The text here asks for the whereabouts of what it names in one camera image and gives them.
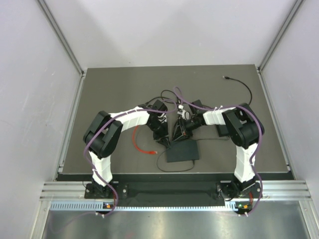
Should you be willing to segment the black network switch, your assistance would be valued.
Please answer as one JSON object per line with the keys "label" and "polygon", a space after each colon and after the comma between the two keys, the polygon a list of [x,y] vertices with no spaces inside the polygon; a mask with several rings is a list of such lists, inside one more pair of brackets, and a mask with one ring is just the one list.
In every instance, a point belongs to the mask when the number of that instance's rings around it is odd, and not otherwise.
{"label": "black network switch", "polygon": [[199,159],[200,156],[197,141],[193,139],[173,141],[170,143],[170,147],[166,151],[166,161],[169,163],[194,161]]}

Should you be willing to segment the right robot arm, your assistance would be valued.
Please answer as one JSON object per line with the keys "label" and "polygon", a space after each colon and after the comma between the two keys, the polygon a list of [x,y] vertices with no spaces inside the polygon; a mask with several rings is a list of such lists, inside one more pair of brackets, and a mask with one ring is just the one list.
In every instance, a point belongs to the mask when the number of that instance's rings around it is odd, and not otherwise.
{"label": "right robot arm", "polygon": [[189,139],[202,126],[215,125],[220,137],[229,137],[236,145],[236,167],[229,185],[220,186],[219,195],[226,201],[244,197],[256,182],[254,169],[256,150],[264,127],[247,103],[236,107],[206,108],[201,101],[189,105],[191,115],[179,107],[179,117],[173,127],[173,141]]}

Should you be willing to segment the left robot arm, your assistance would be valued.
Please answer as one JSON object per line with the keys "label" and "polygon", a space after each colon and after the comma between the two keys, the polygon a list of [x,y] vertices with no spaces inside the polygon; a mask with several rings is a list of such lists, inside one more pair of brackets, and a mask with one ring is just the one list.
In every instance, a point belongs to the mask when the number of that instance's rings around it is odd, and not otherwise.
{"label": "left robot arm", "polygon": [[170,146],[166,114],[169,112],[164,101],[156,100],[153,104],[142,104],[135,108],[119,112],[100,111],[83,136],[84,156],[92,166],[92,184],[89,191],[101,197],[117,195],[111,172],[111,155],[115,151],[122,132],[146,125],[153,132],[155,142],[168,148]]}

